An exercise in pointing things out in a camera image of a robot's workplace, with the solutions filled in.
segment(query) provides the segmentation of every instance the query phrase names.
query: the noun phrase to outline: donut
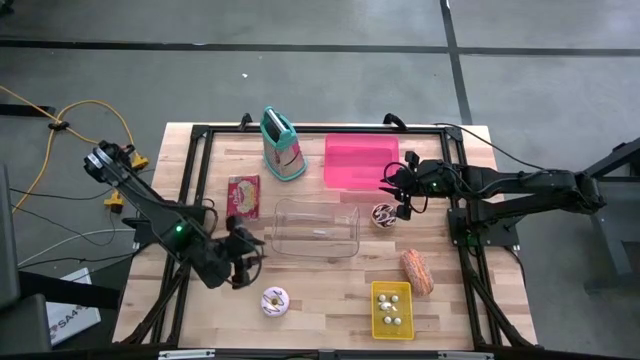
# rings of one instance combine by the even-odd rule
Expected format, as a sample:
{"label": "donut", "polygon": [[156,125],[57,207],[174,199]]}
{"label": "donut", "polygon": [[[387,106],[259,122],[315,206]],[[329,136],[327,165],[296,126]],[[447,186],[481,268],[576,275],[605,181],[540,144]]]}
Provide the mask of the donut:
{"label": "donut", "polygon": [[270,287],[262,293],[260,305],[267,316],[282,316],[289,309],[289,294],[283,288]]}
{"label": "donut", "polygon": [[396,209],[389,204],[378,204],[371,211],[371,221],[379,228],[390,228],[396,224],[396,220]]}

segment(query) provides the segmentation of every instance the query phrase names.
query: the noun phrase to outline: clear plastic container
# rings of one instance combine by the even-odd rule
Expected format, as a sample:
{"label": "clear plastic container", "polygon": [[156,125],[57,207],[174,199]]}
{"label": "clear plastic container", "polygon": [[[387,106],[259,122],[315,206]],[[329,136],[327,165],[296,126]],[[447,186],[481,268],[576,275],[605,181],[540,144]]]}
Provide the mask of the clear plastic container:
{"label": "clear plastic container", "polygon": [[389,135],[328,134],[324,182],[329,188],[377,189],[384,168],[398,161],[398,138]]}
{"label": "clear plastic container", "polygon": [[358,253],[360,212],[353,204],[298,202],[276,205],[271,246],[278,253],[327,258]]}

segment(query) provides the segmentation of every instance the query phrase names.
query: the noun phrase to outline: black floor stripe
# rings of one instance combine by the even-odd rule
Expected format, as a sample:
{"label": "black floor stripe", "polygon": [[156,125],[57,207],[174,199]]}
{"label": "black floor stripe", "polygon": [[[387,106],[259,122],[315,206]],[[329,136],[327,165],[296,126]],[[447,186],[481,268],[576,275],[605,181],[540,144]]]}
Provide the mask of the black floor stripe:
{"label": "black floor stripe", "polygon": [[489,48],[459,47],[452,51],[460,55],[493,56],[584,56],[638,57],[640,49],[562,49],[562,48]]}
{"label": "black floor stripe", "polygon": [[394,45],[288,45],[288,44],[189,44],[138,42],[79,42],[0,39],[0,47],[68,50],[139,50],[139,51],[261,51],[317,53],[392,53],[447,54],[446,46]]}
{"label": "black floor stripe", "polygon": [[[456,34],[453,30],[453,21],[451,20],[451,11],[447,0],[440,0],[440,8],[442,10],[442,19],[444,21],[444,32],[447,37],[447,45],[449,49],[458,48]],[[464,77],[462,76],[462,65],[460,64],[460,56],[457,51],[449,52],[451,60],[451,72],[453,73],[453,85],[458,98],[458,109],[460,110],[460,119],[462,125],[471,125],[471,109],[469,108],[469,99],[467,98],[467,89],[464,86]]]}
{"label": "black floor stripe", "polygon": [[290,44],[191,44],[111,41],[20,40],[1,39],[0,47],[66,50],[139,50],[139,51],[273,51],[273,52],[344,52],[392,54],[458,54],[491,56],[576,56],[640,57],[640,49],[563,49],[500,48],[410,45],[290,45]]}

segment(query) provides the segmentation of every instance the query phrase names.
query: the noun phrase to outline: yellow cable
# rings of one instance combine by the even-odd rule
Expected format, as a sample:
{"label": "yellow cable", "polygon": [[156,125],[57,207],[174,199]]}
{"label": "yellow cable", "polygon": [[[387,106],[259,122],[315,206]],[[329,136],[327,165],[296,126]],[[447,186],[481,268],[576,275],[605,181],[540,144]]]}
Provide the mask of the yellow cable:
{"label": "yellow cable", "polygon": [[[67,114],[67,112],[69,112],[71,109],[83,105],[83,104],[96,104],[96,105],[100,105],[103,106],[105,108],[107,108],[108,110],[110,110],[118,119],[120,119],[120,122],[122,123],[122,126],[124,127],[124,130],[127,132],[127,135],[129,136],[129,141],[131,141],[131,145],[134,145],[133,143],[133,135],[131,134],[131,131],[129,130],[129,126],[127,125],[127,122],[124,120],[124,117],[122,117],[122,115],[120,115],[120,113],[118,111],[116,111],[116,109],[114,109],[111,105],[107,104],[106,102],[100,101],[100,100],[84,100],[84,101],[79,101],[77,103],[71,104],[67,107],[65,107],[64,109],[62,109],[62,111],[60,111],[60,114],[58,114],[58,117],[55,117],[51,114],[49,114],[48,112],[42,110],[41,108],[39,108],[38,106],[36,106],[35,104],[33,104],[32,102],[30,102],[29,100],[23,98],[22,96],[14,93],[13,91],[7,89],[6,87],[0,85],[0,90],[6,92],[7,94],[15,97],[16,99],[22,101],[23,103],[33,107],[34,109],[38,110],[39,112],[41,112],[42,114],[44,114],[45,116],[47,116],[48,118],[50,118],[51,120],[53,120],[53,122],[55,124],[59,124],[62,122],[62,119],[64,118],[64,116]],[[67,127],[66,129],[67,131],[69,131],[71,134],[73,134],[75,137],[77,137],[78,139],[88,142],[90,144],[94,144],[97,145],[98,142],[92,139],[89,139],[81,134],[79,134],[77,131],[73,130],[71,127]],[[38,182],[40,182],[40,179],[42,178],[42,175],[44,174],[45,170],[47,169],[47,166],[49,165],[49,157],[51,155],[51,148],[53,146],[53,138],[55,136],[55,130],[51,130],[49,132],[49,141],[47,142],[47,152],[44,158],[44,162],[42,163],[42,168],[40,169],[40,173],[38,173],[38,176],[36,177],[36,179],[33,181],[33,183],[31,184],[31,186],[29,186],[29,189],[26,191],[26,194],[24,194],[22,196],[22,198],[20,198],[20,201],[18,201],[18,203],[16,204],[16,206],[14,207],[14,209],[12,210],[12,213],[15,213],[16,210],[20,207],[20,205],[22,205],[22,203],[24,203],[27,198],[29,197],[29,193],[31,192],[31,190],[33,190],[36,185],[38,185]]]}
{"label": "yellow cable", "polygon": [[25,200],[27,200],[27,198],[29,197],[29,193],[31,192],[31,190],[33,190],[33,188],[36,187],[36,185],[38,185],[38,182],[40,182],[40,178],[42,178],[42,174],[44,174],[44,171],[47,169],[47,165],[49,165],[49,157],[51,155],[51,147],[53,145],[53,137],[55,136],[55,133],[56,132],[54,130],[49,131],[49,141],[47,141],[47,153],[44,156],[44,162],[42,163],[42,168],[40,169],[38,176],[36,176],[36,179],[33,181],[33,183],[31,183],[31,186],[29,186],[29,189],[27,189],[26,194],[22,195],[22,197],[20,198],[20,201],[18,201],[16,206],[13,208],[13,210],[11,210],[12,214],[15,213],[16,210],[18,210],[20,205],[22,205],[22,203],[25,202]]}
{"label": "yellow cable", "polygon": [[[114,109],[113,106],[111,106],[111,105],[109,105],[109,104],[107,104],[107,103],[105,103],[103,101],[100,101],[100,100],[78,101],[77,103],[71,104],[71,105],[65,107],[64,109],[62,109],[62,111],[60,111],[60,114],[58,114],[58,119],[62,120],[64,118],[64,116],[67,114],[67,112],[69,112],[71,109],[73,109],[75,107],[78,107],[80,105],[83,105],[83,104],[96,104],[96,105],[103,106],[103,107],[107,108],[109,111],[111,111],[111,113],[113,113],[113,115],[115,115],[120,120],[120,122],[122,123],[122,126],[124,127],[124,130],[127,132],[127,136],[129,136],[129,141],[131,142],[131,145],[135,145],[134,142],[133,142],[133,135],[131,134],[131,130],[129,130],[129,126],[127,125],[127,122],[124,119],[124,117],[122,117],[122,115],[120,115],[120,113],[116,109]],[[86,141],[86,142],[88,142],[90,144],[97,144],[98,143],[97,141],[89,139],[89,138],[86,138],[86,137],[78,134],[75,131],[70,131],[70,132],[72,134],[74,134],[76,137],[78,137],[80,140]]]}

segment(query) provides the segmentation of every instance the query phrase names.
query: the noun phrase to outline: bread loaf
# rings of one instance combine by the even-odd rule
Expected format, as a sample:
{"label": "bread loaf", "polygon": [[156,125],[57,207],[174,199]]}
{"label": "bread loaf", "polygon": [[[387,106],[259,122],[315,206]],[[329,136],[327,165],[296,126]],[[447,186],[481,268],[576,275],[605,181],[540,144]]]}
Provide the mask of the bread loaf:
{"label": "bread loaf", "polygon": [[407,250],[400,257],[402,268],[409,277],[413,293],[417,296],[426,296],[433,291],[433,277],[427,266],[427,261],[418,251]]}

